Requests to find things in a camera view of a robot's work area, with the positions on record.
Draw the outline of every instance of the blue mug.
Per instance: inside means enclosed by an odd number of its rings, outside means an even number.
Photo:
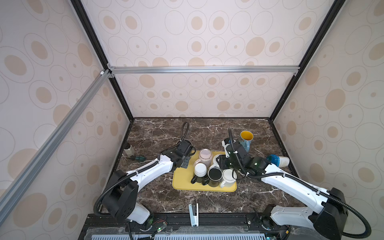
[[[249,146],[253,139],[253,134],[250,131],[242,131],[240,133],[239,142],[244,147],[244,149],[249,152]]]

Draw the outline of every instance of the white robot arm segment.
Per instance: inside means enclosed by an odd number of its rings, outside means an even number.
[[[268,165],[265,168],[265,171],[266,171],[266,174],[271,172],[281,172],[281,173],[286,173],[286,175],[289,174],[274,164]],[[312,211],[316,212],[317,214],[319,214],[321,210],[324,208],[321,203],[327,202],[328,200],[326,197],[317,195],[314,191],[311,191],[309,188],[305,187],[301,183],[287,177],[271,176],[271,177],[262,178],[262,181],[272,186],[275,186],[281,189],[282,191],[288,193],[292,197],[298,199],[299,201],[307,205],[310,209],[312,209]],[[314,187],[322,192],[325,192],[325,193],[327,192],[327,189],[325,188],[317,187],[317,186],[314,186]]]
[[[150,163],[148,163],[148,164],[146,164],[146,165],[144,165],[138,169],[128,171],[127,175],[134,173],[134,172],[137,172],[137,170],[140,170],[144,167],[150,166],[151,164],[153,164],[156,161],[157,161],[157,158],[155,160],[153,160],[152,162],[150,162]],[[131,180],[137,181],[137,184],[139,185],[138,191],[140,191],[145,185],[147,185],[148,183],[153,181],[158,176],[163,175],[164,173],[170,172],[172,170],[172,166],[173,166],[173,162],[170,160],[169,157],[167,157],[165,155],[160,155],[160,160],[159,160],[159,163],[157,165],[155,165],[154,167],[152,167],[152,168],[150,168],[144,172],[139,173],[138,175],[136,175],[134,177],[131,177]]]

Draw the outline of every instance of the ceramic mug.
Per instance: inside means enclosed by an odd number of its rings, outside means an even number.
[[[253,134],[250,131],[242,131],[240,133],[239,142],[244,147],[244,149],[249,152],[249,146],[253,139]]]
[[[207,167],[204,163],[198,163],[195,165],[194,169],[194,176],[191,179],[191,183],[194,184],[195,182],[201,183],[203,185],[207,185],[209,181],[208,175],[207,175]]]
[[[223,173],[221,169],[218,167],[212,167],[208,170],[209,183],[211,187],[217,187],[221,183],[221,179],[223,177]]]
[[[236,172],[233,169],[226,169],[223,171],[223,180],[220,183],[220,187],[231,187],[235,184],[237,179]]]

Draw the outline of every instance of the black mug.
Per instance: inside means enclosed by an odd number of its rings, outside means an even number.
[[[198,177],[194,174],[191,183],[194,184],[195,182],[201,183],[202,185],[207,185],[209,183],[208,175]]]
[[[208,170],[208,178],[211,187],[217,187],[221,183],[221,178],[223,177],[223,172],[218,167],[213,167]]]

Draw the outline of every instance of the patterned wall panel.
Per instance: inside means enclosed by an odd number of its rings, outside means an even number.
[[[116,159],[128,119],[109,82],[0,228],[1,240],[77,240]]]
[[[333,0],[83,0],[113,66],[296,65]]]
[[[342,190],[369,239],[384,235],[383,34],[383,0],[348,2],[275,120],[300,177]]]
[[[67,1],[1,1],[0,196],[99,73]]]
[[[116,76],[134,117],[269,117],[292,73]]]

